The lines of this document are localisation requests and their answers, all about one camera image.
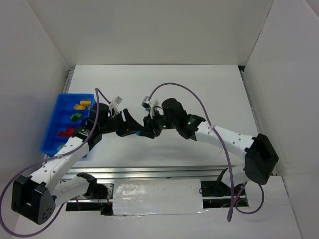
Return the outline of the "yellow studded lego plate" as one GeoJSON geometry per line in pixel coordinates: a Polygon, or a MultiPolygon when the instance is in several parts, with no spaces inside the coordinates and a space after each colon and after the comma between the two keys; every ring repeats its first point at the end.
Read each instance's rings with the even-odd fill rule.
{"type": "Polygon", "coordinates": [[[88,107],[87,106],[83,106],[83,105],[79,105],[79,104],[76,104],[73,109],[75,110],[80,110],[80,111],[84,111],[84,110],[87,110],[88,107]]]}

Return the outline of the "long yellow lego brick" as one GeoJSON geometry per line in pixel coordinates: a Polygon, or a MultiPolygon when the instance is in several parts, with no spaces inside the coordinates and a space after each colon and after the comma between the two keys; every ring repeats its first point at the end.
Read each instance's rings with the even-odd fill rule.
{"type": "Polygon", "coordinates": [[[80,101],[80,105],[83,107],[90,107],[91,101],[80,101]]]}

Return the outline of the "red rounded lego brick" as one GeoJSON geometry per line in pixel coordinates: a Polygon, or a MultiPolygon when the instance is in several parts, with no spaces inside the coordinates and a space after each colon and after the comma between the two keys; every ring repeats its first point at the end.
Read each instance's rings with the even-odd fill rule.
{"type": "Polygon", "coordinates": [[[65,132],[72,135],[74,131],[75,131],[75,128],[68,127],[65,132]]]}

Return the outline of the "long red lego brick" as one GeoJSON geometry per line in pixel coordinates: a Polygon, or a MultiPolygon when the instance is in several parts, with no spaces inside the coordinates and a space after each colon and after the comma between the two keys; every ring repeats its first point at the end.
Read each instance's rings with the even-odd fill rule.
{"type": "Polygon", "coordinates": [[[61,131],[58,136],[59,137],[71,137],[71,133],[68,133],[68,132],[64,132],[64,131],[61,131]]]}

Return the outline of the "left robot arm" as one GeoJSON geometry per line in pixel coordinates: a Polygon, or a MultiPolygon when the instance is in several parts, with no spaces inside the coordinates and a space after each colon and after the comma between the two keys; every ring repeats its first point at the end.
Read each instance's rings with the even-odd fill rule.
{"type": "Polygon", "coordinates": [[[45,223],[57,206],[77,196],[93,198],[103,192],[105,186],[85,172],[71,180],[63,176],[83,156],[87,155],[107,133],[126,136],[142,130],[142,126],[127,109],[115,113],[106,104],[94,104],[89,116],[73,132],[65,145],[41,168],[25,177],[19,175],[13,182],[11,208],[38,225],[45,223]]]}

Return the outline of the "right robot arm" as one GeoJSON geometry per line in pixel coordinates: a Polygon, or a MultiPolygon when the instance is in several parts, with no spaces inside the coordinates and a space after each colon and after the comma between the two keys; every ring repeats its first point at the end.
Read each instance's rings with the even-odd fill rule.
{"type": "Polygon", "coordinates": [[[238,192],[240,186],[248,181],[267,184],[279,158],[264,134],[244,135],[219,126],[210,126],[206,119],[188,114],[174,98],[159,105],[157,100],[145,97],[142,106],[149,114],[143,119],[144,127],[139,132],[140,136],[155,138],[162,130],[175,129],[185,139],[226,148],[228,153],[242,160],[242,164],[231,170],[222,170],[216,181],[203,183],[200,190],[203,196],[229,196],[231,186],[238,192]]]}

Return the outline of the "blue compartment bin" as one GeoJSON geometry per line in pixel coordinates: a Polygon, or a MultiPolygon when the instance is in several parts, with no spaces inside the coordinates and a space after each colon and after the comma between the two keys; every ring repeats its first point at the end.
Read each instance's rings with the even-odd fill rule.
{"type": "Polygon", "coordinates": [[[61,131],[65,132],[68,127],[77,129],[82,120],[89,116],[90,108],[95,102],[93,94],[59,94],[40,151],[49,157],[53,157],[57,153],[57,148],[68,140],[68,137],[59,137],[58,134],[61,131]],[[80,101],[91,101],[91,105],[84,111],[73,109],[76,104],[80,104],[80,101]],[[83,118],[72,122],[70,117],[76,113],[81,113],[83,118]]]}

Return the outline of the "white taped panel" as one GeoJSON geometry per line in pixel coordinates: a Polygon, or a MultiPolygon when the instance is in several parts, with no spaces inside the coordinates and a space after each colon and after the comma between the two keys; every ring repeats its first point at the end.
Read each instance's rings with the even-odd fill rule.
{"type": "Polygon", "coordinates": [[[198,179],[118,180],[113,214],[121,216],[188,215],[204,212],[198,179]]]}

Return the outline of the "aluminium front rail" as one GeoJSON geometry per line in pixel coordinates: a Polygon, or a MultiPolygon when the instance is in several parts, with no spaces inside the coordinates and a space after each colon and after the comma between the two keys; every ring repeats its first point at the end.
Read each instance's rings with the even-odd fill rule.
{"type": "Polygon", "coordinates": [[[216,178],[225,165],[217,166],[172,166],[172,167],[118,167],[118,168],[72,168],[62,178],[71,179],[79,173],[87,173],[101,180],[115,179],[172,179],[216,178]]]}

